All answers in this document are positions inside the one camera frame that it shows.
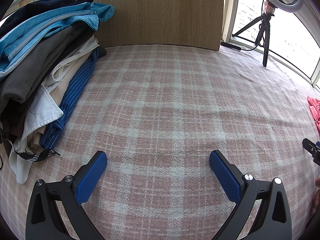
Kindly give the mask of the person's hand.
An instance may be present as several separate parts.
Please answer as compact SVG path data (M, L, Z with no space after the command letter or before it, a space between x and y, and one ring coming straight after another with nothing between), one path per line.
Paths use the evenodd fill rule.
M314 213L316 213L317 211L317 207L319 206L319 202L320 202L320 178L317 178L315 180L315 184L318 187L318 190L312 200L312 206L311 206L311 210L310 210L310 215L313 215Z

